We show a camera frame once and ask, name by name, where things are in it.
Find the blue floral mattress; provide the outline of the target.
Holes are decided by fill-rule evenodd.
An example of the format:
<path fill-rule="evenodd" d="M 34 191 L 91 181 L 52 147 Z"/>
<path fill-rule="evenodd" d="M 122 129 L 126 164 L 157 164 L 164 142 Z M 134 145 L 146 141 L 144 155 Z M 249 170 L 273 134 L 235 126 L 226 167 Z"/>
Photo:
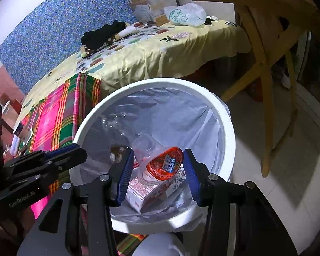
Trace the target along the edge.
<path fill-rule="evenodd" d="M 0 45 L 0 61 L 27 94 L 65 58 L 78 52 L 87 31 L 113 21 L 134 23 L 127 0 L 44 0 Z"/>

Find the pink plaid tablecloth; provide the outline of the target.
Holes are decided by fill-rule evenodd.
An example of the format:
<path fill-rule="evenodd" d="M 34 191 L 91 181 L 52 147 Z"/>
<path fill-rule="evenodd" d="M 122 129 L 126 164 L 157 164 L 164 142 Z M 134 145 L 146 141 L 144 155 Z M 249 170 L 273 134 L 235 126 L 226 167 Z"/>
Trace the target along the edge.
<path fill-rule="evenodd" d="M 33 136 L 28 141 L 26 153 L 50 151 L 67 146 L 73 139 L 88 113 L 100 101 L 101 81 L 84 73 L 67 79 L 45 98 L 32 106 L 21 121 Z M 38 218 L 61 183 L 70 182 L 69 171 L 62 172 L 49 186 L 49 194 L 31 205 Z M 118 255 L 132 255 L 146 235 L 114 232 Z"/>

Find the white trash bin liner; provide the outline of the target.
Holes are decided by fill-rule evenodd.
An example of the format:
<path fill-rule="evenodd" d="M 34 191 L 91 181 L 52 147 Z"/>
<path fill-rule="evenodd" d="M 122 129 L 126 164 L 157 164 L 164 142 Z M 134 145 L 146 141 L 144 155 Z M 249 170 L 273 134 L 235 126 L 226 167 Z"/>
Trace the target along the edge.
<path fill-rule="evenodd" d="M 142 134 L 164 147 L 189 148 L 211 173 L 221 173 L 233 166 L 235 152 L 225 141 L 224 128 L 232 123 L 220 116 L 221 110 L 227 107 L 206 89 L 146 86 L 109 95 L 94 107 L 76 134 L 76 142 L 88 157 L 71 170 L 71 182 L 87 184 L 106 173 L 113 160 L 112 148 L 130 146 Z"/>

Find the white paper cup blue label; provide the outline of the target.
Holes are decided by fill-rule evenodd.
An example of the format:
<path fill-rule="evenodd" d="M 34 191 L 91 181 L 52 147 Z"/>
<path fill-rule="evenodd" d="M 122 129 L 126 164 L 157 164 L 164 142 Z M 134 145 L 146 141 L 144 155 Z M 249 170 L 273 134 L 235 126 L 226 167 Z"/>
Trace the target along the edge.
<path fill-rule="evenodd" d="M 24 143 L 27 143 L 33 135 L 32 128 L 29 129 L 22 122 L 19 122 L 18 124 L 15 125 L 13 129 L 13 133 Z"/>

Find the polka dot brown cloth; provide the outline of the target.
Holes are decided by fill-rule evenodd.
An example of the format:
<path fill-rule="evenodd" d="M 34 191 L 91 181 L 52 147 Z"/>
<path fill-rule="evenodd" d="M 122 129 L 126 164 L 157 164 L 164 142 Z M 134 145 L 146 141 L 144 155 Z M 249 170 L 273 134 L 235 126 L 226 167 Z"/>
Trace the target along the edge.
<path fill-rule="evenodd" d="M 98 51 L 101 51 L 105 47 L 108 47 L 108 46 L 111 46 L 112 44 L 115 44 L 116 42 L 118 42 L 121 39 L 122 39 L 122 36 L 119 33 L 117 33 L 117 34 L 111 36 L 109 39 L 107 39 L 107 41 L 105 41 L 99 47 L 94 48 L 93 45 L 89 45 L 89 46 L 82 45 L 80 48 L 80 55 L 82 58 L 88 58 L 88 57 L 92 56 L 93 54 L 97 53 Z"/>

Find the pink white small carton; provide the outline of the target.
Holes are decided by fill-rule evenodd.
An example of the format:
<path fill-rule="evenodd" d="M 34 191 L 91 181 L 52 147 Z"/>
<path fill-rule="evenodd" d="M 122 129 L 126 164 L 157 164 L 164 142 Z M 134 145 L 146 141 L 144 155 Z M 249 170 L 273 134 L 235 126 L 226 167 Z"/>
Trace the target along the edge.
<path fill-rule="evenodd" d="M 162 202 L 177 191 L 186 179 L 183 168 L 167 181 L 160 181 L 156 185 L 145 185 L 135 177 L 129 182 L 125 199 L 138 213 L 143 213 L 155 202 Z"/>

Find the wooden round table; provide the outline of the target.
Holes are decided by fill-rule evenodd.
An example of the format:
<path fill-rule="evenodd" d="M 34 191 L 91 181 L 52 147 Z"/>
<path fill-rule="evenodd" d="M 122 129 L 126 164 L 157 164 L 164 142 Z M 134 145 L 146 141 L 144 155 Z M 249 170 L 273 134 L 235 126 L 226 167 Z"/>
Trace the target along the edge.
<path fill-rule="evenodd" d="M 132 0 L 137 5 L 146 0 Z M 306 0 L 193 0 L 205 2 L 233 3 L 240 17 L 253 49 L 255 63 L 229 89 L 224 91 L 222 99 L 228 101 L 256 79 L 261 80 L 263 111 L 265 122 L 265 148 L 261 164 L 262 177 L 267 177 L 271 162 L 282 148 L 284 142 L 294 133 L 298 108 L 296 79 L 291 47 L 307 30 L 320 26 L 318 8 Z M 285 58 L 290 79 L 291 112 L 287 128 L 277 143 L 274 134 L 274 102 L 272 66 L 282 57 Z"/>

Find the brown snack wrapper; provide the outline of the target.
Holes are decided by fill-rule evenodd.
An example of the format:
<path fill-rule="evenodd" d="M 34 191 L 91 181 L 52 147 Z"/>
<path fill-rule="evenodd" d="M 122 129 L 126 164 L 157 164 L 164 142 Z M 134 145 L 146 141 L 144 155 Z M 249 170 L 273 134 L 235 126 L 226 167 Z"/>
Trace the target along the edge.
<path fill-rule="evenodd" d="M 110 147 L 110 160 L 112 164 L 117 164 L 122 161 L 123 155 L 125 153 L 125 150 L 127 149 L 127 146 L 111 146 Z"/>

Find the white foam fruit net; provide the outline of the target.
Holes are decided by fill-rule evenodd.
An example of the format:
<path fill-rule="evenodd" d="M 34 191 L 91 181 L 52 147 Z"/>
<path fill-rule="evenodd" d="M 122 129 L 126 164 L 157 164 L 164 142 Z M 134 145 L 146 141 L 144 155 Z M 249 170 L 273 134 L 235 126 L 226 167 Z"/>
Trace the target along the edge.
<path fill-rule="evenodd" d="M 20 144 L 20 138 L 16 135 L 13 136 L 11 146 L 10 146 L 10 154 L 15 157 L 18 154 Z"/>

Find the white green plastic bag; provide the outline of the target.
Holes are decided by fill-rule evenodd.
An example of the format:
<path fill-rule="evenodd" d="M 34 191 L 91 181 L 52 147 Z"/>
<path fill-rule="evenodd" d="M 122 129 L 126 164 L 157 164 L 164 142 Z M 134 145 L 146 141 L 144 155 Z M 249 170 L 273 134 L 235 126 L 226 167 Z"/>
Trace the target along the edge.
<path fill-rule="evenodd" d="M 205 23 L 207 17 L 203 7 L 192 2 L 181 6 L 166 6 L 163 11 L 174 25 L 199 27 Z"/>

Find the fruit pattern white blanket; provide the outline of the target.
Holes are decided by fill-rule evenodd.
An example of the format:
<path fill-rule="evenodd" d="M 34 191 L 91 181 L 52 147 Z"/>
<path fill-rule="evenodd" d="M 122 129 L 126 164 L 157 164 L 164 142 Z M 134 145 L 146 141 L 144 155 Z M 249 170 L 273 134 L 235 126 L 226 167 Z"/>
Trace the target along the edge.
<path fill-rule="evenodd" d="M 174 28 L 174 25 L 160 27 L 153 24 L 143 24 L 141 22 L 135 22 L 134 24 L 128 25 L 121 32 L 113 35 L 110 38 L 110 42 L 105 43 L 97 51 L 82 46 L 80 52 L 76 54 L 76 71 L 88 73 L 91 68 L 103 66 L 105 60 L 114 53 Z"/>

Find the black clothing pile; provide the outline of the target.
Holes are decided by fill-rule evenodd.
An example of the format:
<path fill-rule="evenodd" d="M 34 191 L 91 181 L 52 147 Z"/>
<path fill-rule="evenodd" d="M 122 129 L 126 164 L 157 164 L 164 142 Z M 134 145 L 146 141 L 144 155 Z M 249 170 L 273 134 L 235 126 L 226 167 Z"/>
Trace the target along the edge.
<path fill-rule="evenodd" d="M 111 25 L 105 24 L 103 27 L 94 31 L 85 32 L 81 38 L 82 45 L 93 45 L 94 48 L 102 45 L 111 36 L 121 32 L 126 28 L 124 21 L 114 20 Z"/>

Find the white round trash bin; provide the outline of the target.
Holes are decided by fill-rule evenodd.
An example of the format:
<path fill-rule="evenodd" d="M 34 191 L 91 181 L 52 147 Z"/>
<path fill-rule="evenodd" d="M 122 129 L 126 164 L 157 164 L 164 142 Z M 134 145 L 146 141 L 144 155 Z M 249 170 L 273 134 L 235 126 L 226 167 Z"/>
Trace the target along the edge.
<path fill-rule="evenodd" d="M 74 142 L 88 154 L 70 170 L 76 186 L 107 173 L 114 149 L 123 146 L 143 160 L 171 147 L 189 148 L 209 172 L 229 180 L 236 144 L 227 105 L 208 89 L 173 78 L 139 81 L 110 94 L 86 116 Z M 116 231 L 139 234 L 191 231 L 206 212 L 192 199 L 185 180 L 141 211 L 128 202 L 110 210 Z"/>

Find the yellow pineapple bed sheet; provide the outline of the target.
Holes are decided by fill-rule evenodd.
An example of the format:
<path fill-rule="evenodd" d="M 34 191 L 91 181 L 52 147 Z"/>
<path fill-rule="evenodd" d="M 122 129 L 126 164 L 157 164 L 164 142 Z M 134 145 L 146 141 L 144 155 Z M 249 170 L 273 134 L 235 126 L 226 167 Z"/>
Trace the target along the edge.
<path fill-rule="evenodd" d="M 101 81 L 100 99 L 136 81 L 156 78 L 181 78 L 194 73 L 210 60 L 248 53 L 251 44 L 245 31 L 225 20 L 211 25 L 175 28 L 137 42 L 114 53 L 103 66 L 91 68 L 89 76 Z M 74 53 L 44 75 L 26 96 L 18 120 L 29 113 L 32 106 L 77 73 Z"/>

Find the red lid plastic jelly cup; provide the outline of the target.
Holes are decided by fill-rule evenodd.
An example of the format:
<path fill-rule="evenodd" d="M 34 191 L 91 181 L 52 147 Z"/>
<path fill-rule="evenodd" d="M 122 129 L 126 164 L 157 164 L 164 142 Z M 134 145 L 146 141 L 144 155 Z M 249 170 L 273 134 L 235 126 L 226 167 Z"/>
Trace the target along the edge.
<path fill-rule="evenodd" d="M 165 147 L 149 134 L 141 134 L 131 144 L 139 164 L 137 178 L 145 185 L 156 185 L 175 176 L 183 162 L 179 147 Z"/>

